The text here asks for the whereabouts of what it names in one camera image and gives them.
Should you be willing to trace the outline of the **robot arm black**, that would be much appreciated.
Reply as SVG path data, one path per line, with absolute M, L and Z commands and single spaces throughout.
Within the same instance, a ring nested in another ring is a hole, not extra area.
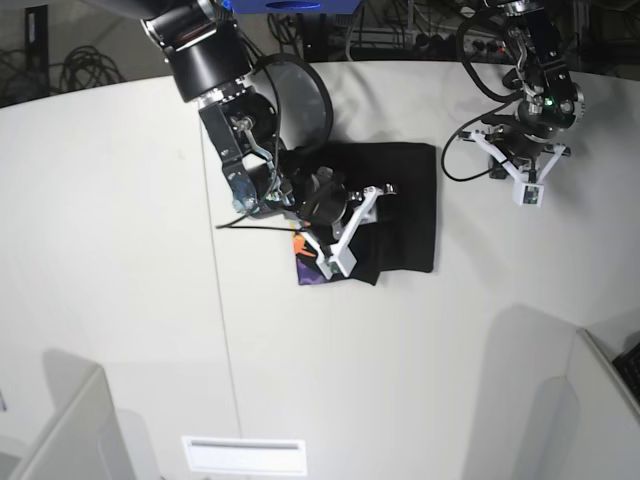
M 350 243 L 357 230 L 377 219 L 376 203 L 393 195 L 392 185 L 349 192 L 341 173 L 301 169 L 300 162 L 324 147 L 334 123 L 326 85 L 304 60 L 288 54 L 261 55 L 240 32 L 233 12 L 218 1 L 103 1 L 101 7 L 141 23 L 162 51 L 177 89 L 199 105 L 199 116 L 216 149 L 239 219 L 282 215 L 316 251 L 326 278 L 349 275 L 356 265 Z M 324 110 L 319 132 L 289 150 L 282 142 L 282 103 L 268 100 L 249 77 L 274 64 L 294 65 L 315 85 Z
M 510 92 L 499 94 L 476 72 L 465 47 L 466 34 L 475 27 L 493 28 L 513 59 L 503 77 Z M 459 25 L 456 35 L 459 62 L 474 85 L 500 106 L 480 117 L 489 127 L 487 141 L 506 155 L 491 159 L 485 173 L 504 180 L 514 166 L 529 180 L 537 180 L 537 160 L 552 152 L 558 133 L 573 127 L 584 113 L 584 96 L 573 82 L 563 56 L 561 36 L 540 1 L 486 1 Z

